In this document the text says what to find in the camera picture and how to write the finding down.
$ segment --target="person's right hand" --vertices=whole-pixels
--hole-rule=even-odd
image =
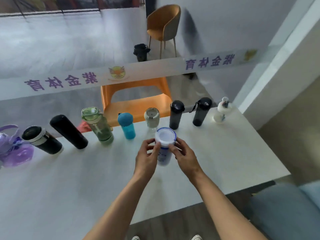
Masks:
[[[194,151],[184,140],[177,137],[174,145],[169,144],[169,150],[176,156],[179,167],[191,182],[198,173],[203,173]]]

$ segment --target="shoe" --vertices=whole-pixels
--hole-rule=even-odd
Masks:
[[[202,240],[200,235],[195,235],[191,240]]]

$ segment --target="orange chair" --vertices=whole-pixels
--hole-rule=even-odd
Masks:
[[[160,41],[160,59],[162,41],[164,41],[164,48],[166,48],[166,41],[172,39],[174,43],[174,52],[177,57],[175,37],[178,32],[180,15],[180,6],[176,4],[165,5],[152,12],[146,20],[146,32],[150,35],[148,47],[150,48],[151,38]]]
[[[162,94],[111,103],[111,98],[116,91],[143,86],[157,86]],[[160,117],[170,116],[170,104],[172,103],[172,98],[165,77],[105,85],[101,87],[101,97],[104,116],[107,118],[111,127],[119,125],[119,113],[132,114],[133,122],[144,121],[144,113],[148,108],[157,108],[160,112]]]

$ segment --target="hand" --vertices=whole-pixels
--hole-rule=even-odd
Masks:
[[[197,174],[204,173],[194,151],[184,140],[177,137],[174,145],[169,144],[169,150],[176,156],[179,167],[192,183]]]
[[[161,147],[161,143],[158,142],[155,145],[149,145],[154,142],[154,138],[144,140],[136,156],[136,166],[134,169],[134,176],[146,179],[149,181],[154,174],[157,166],[158,153]]]

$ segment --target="blue lid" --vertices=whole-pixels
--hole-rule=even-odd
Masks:
[[[126,127],[133,123],[134,117],[130,113],[120,113],[118,115],[119,125]]]

